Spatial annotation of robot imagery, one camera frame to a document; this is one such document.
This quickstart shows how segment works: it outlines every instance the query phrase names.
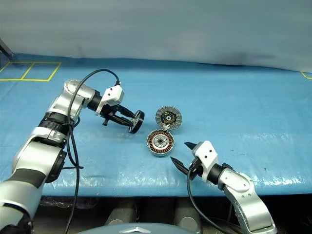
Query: rotor disc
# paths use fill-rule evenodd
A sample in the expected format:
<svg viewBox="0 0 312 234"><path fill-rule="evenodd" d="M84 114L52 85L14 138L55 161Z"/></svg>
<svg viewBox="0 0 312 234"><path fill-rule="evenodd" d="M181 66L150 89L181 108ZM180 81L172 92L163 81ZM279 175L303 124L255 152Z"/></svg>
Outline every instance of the rotor disc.
<svg viewBox="0 0 312 234"><path fill-rule="evenodd" d="M156 122L164 130L177 129L182 123L182 115L174 106L164 106L158 109Z"/></svg>
<svg viewBox="0 0 312 234"><path fill-rule="evenodd" d="M162 157L173 148L174 138L169 132L163 130L152 131L147 137L147 146L153 155Z"/></svg>

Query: cable connector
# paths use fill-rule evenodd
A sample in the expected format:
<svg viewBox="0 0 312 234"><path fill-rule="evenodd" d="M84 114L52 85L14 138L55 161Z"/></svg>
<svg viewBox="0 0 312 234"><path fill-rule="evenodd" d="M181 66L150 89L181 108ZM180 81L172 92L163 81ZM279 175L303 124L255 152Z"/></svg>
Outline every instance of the cable connector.
<svg viewBox="0 0 312 234"><path fill-rule="evenodd" d="M193 172L194 170L196 170L199 166L201 166L201 161L199 159L199 157L195 157L194 160L192 161L192 163L189 166L189 170L191 172Z"/></svg>

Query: yellow tape line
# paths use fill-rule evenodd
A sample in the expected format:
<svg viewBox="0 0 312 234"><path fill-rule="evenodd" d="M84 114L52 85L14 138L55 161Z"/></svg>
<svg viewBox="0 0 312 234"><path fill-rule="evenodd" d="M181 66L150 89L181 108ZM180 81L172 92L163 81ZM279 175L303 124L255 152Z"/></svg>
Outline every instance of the yellow tape line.
<svg viewBox="0 0 312 234"><path fill-rule="evenodd" d="M41 61L27 61L27 62L8 62L6 65L4 65L4 67L2 67L2 69L0 70L0 73L11 63L31 63L30 67L26 70L26 72L22 75L21 78L8 78L8 79L0 79L0 81L43 81L43 82L49 82L52 77L55 75L55 73L58 71L59 67L61 66L61 62L41 62ZM33 66L36 63L41 63L41 64L58 64L57 67L54 69L54 71L52 72L52 74L49 76L48 79L31 79L31 78L26 78L27 74L29 73L29 71L33 68Z"/></svg>
<svg viewBox="0 0 312 234"><path fill-rule="evenodd" d="M33 62L31 64L31 66L26 70L26 72L22 75L22 77L20 79L24 79L25 76L27 76L27 74L29 73L30 69L32 69L34 65L35 65L35 63Z"/></svg>
<svg viewBox="0 0 312 234"><path fill-rule="evenodd" d="M61 63L58 63L58 66L56 67L56 69L52 72L52 74L50 75L50 77L48 78L48 81L50 81L50 79L54 76L54 74L58 71L59 67L60 67Z"/></svg>
<svg viewBox="0 0 312 234"><path fill-rule="evenodd" d="M301 72L301 74L307 79L312 79L312 77L308 77L304 72Z"/></svg>

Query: black ring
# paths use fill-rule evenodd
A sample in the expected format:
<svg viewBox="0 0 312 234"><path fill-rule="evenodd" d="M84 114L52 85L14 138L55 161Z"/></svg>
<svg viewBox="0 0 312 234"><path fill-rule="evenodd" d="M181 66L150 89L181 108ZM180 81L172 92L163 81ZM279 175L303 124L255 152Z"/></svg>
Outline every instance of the black ring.
<svg viewBox="0 0 312 234"><path fill-rule="evenodd" d="M138 110L135 115L136 115L135 118L138 119L137 123L134 126L129 127L128 129L128 132L132 134L136 133L141 127L144 117L145 117L145 113L143 111Z"/></svg>

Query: floor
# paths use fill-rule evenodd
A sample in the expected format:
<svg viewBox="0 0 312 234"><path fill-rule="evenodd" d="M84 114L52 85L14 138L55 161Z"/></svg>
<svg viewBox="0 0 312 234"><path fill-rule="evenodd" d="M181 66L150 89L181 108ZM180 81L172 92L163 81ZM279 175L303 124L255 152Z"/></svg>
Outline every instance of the floor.
<svg viewBox="0 0 312 234"><path fill-rule="evenodd" d="M50 198L43 198L47 205ZM312 223L307 224L312 218L312 195L267 196L262 197L268 206L279 234L311 234ZM158 222L173 224L174 197L138 198L140 209L138 222ZM71 199L58 198L58 205L66 207ZM120 198L80 198L74 219L70 227L70 234L85 231L90 228L105 224L112 209L118 204ZM223 197L197 198L198 206L207 216L214 217L214 221L221 226L225 222L229 210L229 202ZM69 208L40 206L35 217L35 234L62 233L69 216ZM232 214L231 222L237 224ZM203 222L203 234L221 234L221 232Z"/></svg>

